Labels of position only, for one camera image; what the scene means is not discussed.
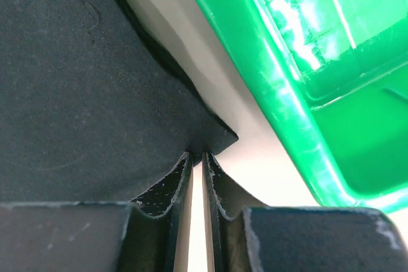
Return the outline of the black t-shirt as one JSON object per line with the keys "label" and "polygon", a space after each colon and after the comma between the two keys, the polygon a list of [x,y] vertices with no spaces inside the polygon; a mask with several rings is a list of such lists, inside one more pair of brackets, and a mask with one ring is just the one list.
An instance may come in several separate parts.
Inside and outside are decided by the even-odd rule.
{"label": "black t-shirt", "polygon": [[1,200],[124,201],[237,135],[125,0],[1,0]]}

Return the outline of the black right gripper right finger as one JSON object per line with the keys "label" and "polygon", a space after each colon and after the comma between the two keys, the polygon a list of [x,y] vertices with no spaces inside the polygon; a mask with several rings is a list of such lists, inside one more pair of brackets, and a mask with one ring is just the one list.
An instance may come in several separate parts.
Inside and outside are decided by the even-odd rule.
{"label": "black right gripper right finger", "polygon": [[271,214],[228,175],[215,155],[202,155],[207,261],[210,271],[267,271]]}

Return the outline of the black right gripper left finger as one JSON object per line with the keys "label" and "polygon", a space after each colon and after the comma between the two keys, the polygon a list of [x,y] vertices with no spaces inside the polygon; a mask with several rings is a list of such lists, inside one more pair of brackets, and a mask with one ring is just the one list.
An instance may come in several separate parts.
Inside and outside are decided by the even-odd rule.
{"label": "black right gripper left finger", "polygon": [[129,221],[133,271],[186,271],[191,217],[193,158],[182,154],[160,181],[131,202]]}

